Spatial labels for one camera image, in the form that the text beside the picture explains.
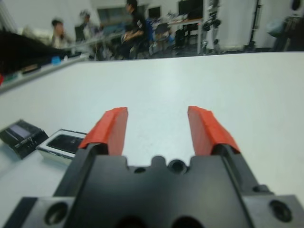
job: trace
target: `black box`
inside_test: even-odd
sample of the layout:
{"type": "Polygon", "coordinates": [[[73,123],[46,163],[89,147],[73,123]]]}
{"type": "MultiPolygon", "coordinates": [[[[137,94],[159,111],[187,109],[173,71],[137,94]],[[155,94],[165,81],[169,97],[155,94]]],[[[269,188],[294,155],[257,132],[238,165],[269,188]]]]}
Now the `black box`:
{"type": "Polygon", "coordinates": [[[0,139],[21,159],[32,153],[47,138],[47,134],[42,129],[23,120],[13,123],[0,132],[0,139]]]}

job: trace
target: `screw hole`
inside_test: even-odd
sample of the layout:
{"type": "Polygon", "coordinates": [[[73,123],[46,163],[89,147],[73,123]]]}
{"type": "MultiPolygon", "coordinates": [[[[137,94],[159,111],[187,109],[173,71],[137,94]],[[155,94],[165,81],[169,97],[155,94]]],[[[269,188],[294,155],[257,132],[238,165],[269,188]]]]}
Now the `screw hole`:
{"type": "Polygon", "coordinates": [[[145,228],[145,224],[137,217],[126,217],[122,219],[116,228],[145,228]]]}
{"type": "Polygon", "coordinates": [[[142,173],[142,172],[146,172],[146,169],[140,167],[140,168],[137,168],[137,169],[134,171],[134,173],[142,173]]]}
{"type": "Polygon", "coordinates": [[[273,200],[270,202],[270,208],[278,220],[282,222],[290,222],[292,220],[292,213],[286,204],[273,200]]]}
{"type": "Polygon", "coordinates": [[[187,171],[187,166],[180,160],[171,161],[168,167],[176,174],[184,174],[187,171]]]}
{"type": "Polygon", "coordinates": [[[204,228],[204,227],[194,218],[182,217],[174,222],[172,228],[204,228]]]}
{"type": "Polygon", "coordinates": [[[60,223],[67,215],[68,206],[64,202],[52,205],[46,213],[45,223],[48,225],[55,225],[60,223]]]}

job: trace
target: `desk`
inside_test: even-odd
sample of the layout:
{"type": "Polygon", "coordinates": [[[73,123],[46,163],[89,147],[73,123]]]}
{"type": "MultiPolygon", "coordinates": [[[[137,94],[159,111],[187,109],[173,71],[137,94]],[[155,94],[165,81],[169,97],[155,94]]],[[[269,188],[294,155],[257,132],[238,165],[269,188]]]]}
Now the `desk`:
{"type": "Polygon", "coordinates": [[[74,44],[71,44],[71,45],[65,47],[64,49],[65,50],[71,50],[72,53],[75,53],[76,49],[79,48],[79,47],[90,46],[90,45],[101,43],[101,42],[103,43],[103,46],[105,47],[105,42],[107,40],[118,38],[118,37],[121,37],[122,35],[123,35],[122,32],[112,33],[108,36],[102,35],[102,36],[99,36],[99,37],[94,37],[94,38],[89,39],[89,40],[76,42],[74,44]]]}
{"type": "MultiPolygon", "coordinates": [[[[189,164],[187,109],[197,105],[228,129],[261,184],[304,204],[303,61],[261,53],[78,63],[2,94],[0,129],[23,118],[48,135],[89,132],[106,110],[127,106],[130,165],[155,155],[189,164]]],[[[66,170],[38,152],[12,155],[0,147],[0,227],[22,196],[51,196],[66,170]]]]}
{"type": "Polygon", "coordinates": [[[202,35],[202,24],[203,24],[203,18],[201,19],[191,19],[191,20],[178,20],[178,21],[170,21],[168,25],[192,25],[197,24],[198,25],[198,49],[197,53],[200,54],[201,51],[201,35],[202,35]]]}
{"type": "Polygon", "coordinates": [[[50,72],[53,72],[55,70],[61,69],[63,67],[69,66],[69,65],[77,63],[77,62],[85,61],[88,59],[88,57],[89,57],[88,55],[82,54],[81,56],[69,58],[68,60],[62,60],[60,62],[60,64],[58,64],[58,65],[53,65],[53,64],[45,65],[41,69],[34,71],[33,73],[28,73],[25,75],[20,73],[20,74],[18,74],[17,78],[0,85],[0,94],[4,93],[5,91],[8,91],[9,89],[12,89],[16,86],[19,86],[28,81],[31,81],[37,77],[40,77],[40,76],[46,75],[50,72]]]}

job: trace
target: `display screen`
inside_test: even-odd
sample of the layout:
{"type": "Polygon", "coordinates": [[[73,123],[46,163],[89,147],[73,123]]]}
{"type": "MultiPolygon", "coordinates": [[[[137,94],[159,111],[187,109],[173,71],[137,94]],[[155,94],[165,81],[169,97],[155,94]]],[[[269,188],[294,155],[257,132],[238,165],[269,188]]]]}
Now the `display screen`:
{"type": "Polygon", "coordinates": [[[27,138],[30,136],[30,132],[25,130],[24,128],[20,127],[19,125],[13,125],[9,127],[14,133],[17,135],[21,136],[22,138],[27,138]]]}
{"type": "Polygon", "coordinates": [[[61,134],[50,141],[47,146],[75,154],[82,140],[82,138],[61,134]]]}

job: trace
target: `person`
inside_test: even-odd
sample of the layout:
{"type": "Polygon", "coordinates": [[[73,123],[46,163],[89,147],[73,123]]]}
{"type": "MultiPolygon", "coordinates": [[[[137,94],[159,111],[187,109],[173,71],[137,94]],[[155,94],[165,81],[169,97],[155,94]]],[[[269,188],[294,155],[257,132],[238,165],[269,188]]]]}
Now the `person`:
{"type": "Polygon", "coordinates": [[[57,49],[63,49],[67,44],[73,43],[74,40],[64,31],[63,22],[52,20],[54,33],[52,37],[52,46],[57,49]]]}
{"type": "Polygon", "coordinates": [[[127,0],[126,9],[132,15],[133,30],[126,32],[119,53],[126,59],[130,59],[131,48],[147,39],[147,25],[143,15],[138,12],[137,0],[127,0]]]}
{"type": "Polygon", "coordinates": [[[100,23],[99,26],[91,21],[91,15],[87,10],[80,12],[80,17],[83,19],[81,26],[83,27],[84,35],[86,39],[94,37],[97,33],[104,30],[104,26],[100,23]]]}

